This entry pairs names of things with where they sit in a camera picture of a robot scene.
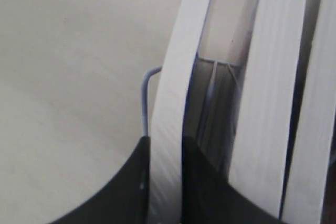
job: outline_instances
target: white surface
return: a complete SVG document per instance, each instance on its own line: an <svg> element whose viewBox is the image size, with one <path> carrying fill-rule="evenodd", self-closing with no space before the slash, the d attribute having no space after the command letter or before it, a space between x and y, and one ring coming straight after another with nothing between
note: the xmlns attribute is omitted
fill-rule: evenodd
<svg viewBox="0 0 336 224"><path fill-rule="evenodd" d="M320 223L336 109L336 0L321 0L283 220Z"/></svg>
<svg viewBox="0 0 336 224"><path fill-rule="evenodd" d="M0 0L0 223L52 221L124 163L180 1ZM204 54L225 55L243 2L215 0Z"/></svg>
<svg viewBox="0 0 336 224"><path fill-rule="evenodd" d="M150 133L150 223L181 218L184 107L209 2L182 0L164 59Z"/></svg>
<svg viewBox="0 0 336 224"><path fill-rule="evenodd" d="M306 0L259 0L229 182L277 217Z"/></svg>

